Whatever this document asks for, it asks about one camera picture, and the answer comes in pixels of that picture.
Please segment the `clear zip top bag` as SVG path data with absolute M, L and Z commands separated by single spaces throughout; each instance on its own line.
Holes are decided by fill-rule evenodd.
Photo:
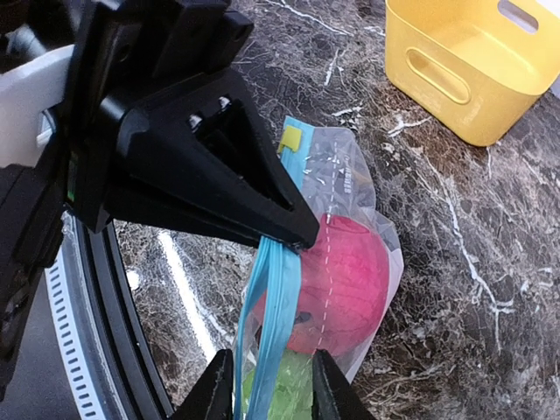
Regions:
M 262 239 L 234 352 L 234 417 L 308 419 L 312 356 L 327 351 L 356 376 L 403 274 L 393 222 L 378 213 L 354 133 L 287 117 L 281 161 L 318 223 L 294 253 Z

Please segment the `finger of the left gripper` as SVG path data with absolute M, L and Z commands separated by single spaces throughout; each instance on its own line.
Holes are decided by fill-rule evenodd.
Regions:
M 219 238 L 257 248 L 261 235 L 188 205 L 154 192 L 141 192 L 129 185 L 111 185 L 104 202 L 113 219 L 134 222 L 194 235 Z

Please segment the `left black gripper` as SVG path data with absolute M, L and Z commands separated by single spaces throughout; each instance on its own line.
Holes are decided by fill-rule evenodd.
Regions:
M 227 1 L 87 5 L 53 140 L 36 165 L 1 170 L 2 384 L 15 370 L 36 280 L 61 243 L 65 204 L 97 227 L 109 187 L 134 186 L 290 249 L 314 244 L 319 224 L 243 78 L 221 71 L 253 27 Z M 169 75 L 197 76 L 122 87 Z

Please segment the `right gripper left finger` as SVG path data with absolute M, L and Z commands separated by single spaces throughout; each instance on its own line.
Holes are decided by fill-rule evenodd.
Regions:
M 173 420 L 231 420 L 234 390 L 233 352 L 217 352 L 186 399 L 172 415 Z

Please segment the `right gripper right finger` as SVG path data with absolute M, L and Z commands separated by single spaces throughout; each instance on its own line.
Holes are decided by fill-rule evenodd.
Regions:
M 312 356 L 313 420 L 375 420 L 324 349 Z

